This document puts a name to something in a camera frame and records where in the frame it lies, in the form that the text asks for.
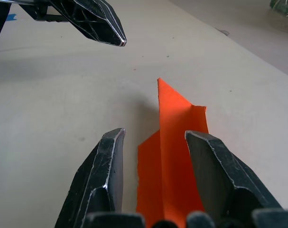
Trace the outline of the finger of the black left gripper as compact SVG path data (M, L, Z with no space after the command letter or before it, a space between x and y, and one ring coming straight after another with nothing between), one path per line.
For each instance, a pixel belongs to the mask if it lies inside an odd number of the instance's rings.
M88 39L125 46L120 19L105 0L50 0L49 3Z

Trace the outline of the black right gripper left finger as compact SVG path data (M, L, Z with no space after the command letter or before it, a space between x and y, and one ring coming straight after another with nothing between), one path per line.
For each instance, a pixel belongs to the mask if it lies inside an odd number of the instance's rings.
M121 212L125 130L106 132L79 167L55 227L83 228L87 214Z

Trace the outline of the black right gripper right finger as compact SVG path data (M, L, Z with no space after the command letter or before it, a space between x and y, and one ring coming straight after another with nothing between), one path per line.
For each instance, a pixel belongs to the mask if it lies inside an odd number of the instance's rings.
M214 220L250 220L255 209L281 208L256 173L218 138L186 131L200 199Z

